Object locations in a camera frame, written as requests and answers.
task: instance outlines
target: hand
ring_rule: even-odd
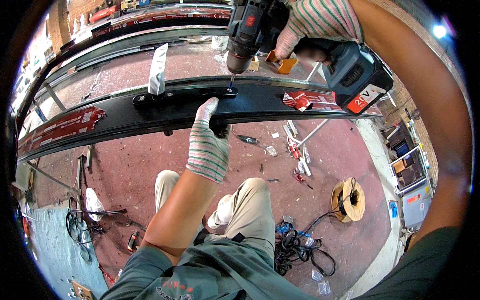
[[[279,59],[289,58],[295,45],[305,36],[363,41],[358,19],[347,0],[289,1],[287,7],[290,17],[276,42],[275,56]],[[325,53],[318,53],[316,61],[326,59]]]
[[[210,129],[210,117],[215,113],[217,105],[218,98],[213,97],[198,108],[190,133],[186,167],[195,174],[222,183],[228,167],[230,126],[216,129],[218,132],[215,133]]]

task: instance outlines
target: wooden spool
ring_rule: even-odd
[[[365,212],[365,194],[363,193],[363,189],[358,182],[355,183],[355,194],[357,195],[357,203],[355,205],[352,205],[349,197],[348,199],[346,198],[348,195],[350,195],[352,188],[352,177],[349,177],[345,182],[341,181],[337,183],[332,190],[332,209],[339,210],[338,195],[340,195],[340,192],[342,192],[343,199],[345,199],[343,202],[343,207],[347,214],[344,215],[342,214],[342,212],[335,213],[336,217],[344,223],[350,222],[351,220],[359,221],[363,217],[363,213]]]

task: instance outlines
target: shirt sleeve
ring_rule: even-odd
[[[140,247],[128,259],[117,282],[100,300],[134,299],[171,267],[171,261],[159,249],[150,246]]]
[[[438,228],[419,241],[375,287],[360,299],[421,299],[445,265],[459,233],[457,227]]]

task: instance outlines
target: drill bit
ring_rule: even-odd
[[[230,77],[230,84],[228,85],[227,92],[231,93],[232,92],[232,86],[233,86],[233,81],[235,80],[236,74],[232,73],[232,77]]]

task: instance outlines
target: cordless drill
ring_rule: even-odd
[[[227,67],[236,74],[247,70],[255,54],[269,52],[288,21],[288,9],[279,0],[235,0],[228,25]],[[294,52],[316,48],[330,56],[332,64],[322,65],[325,80],[335,102],[344,111],[360,115],[393,87],[391,72],[366,46],[304,37]]]

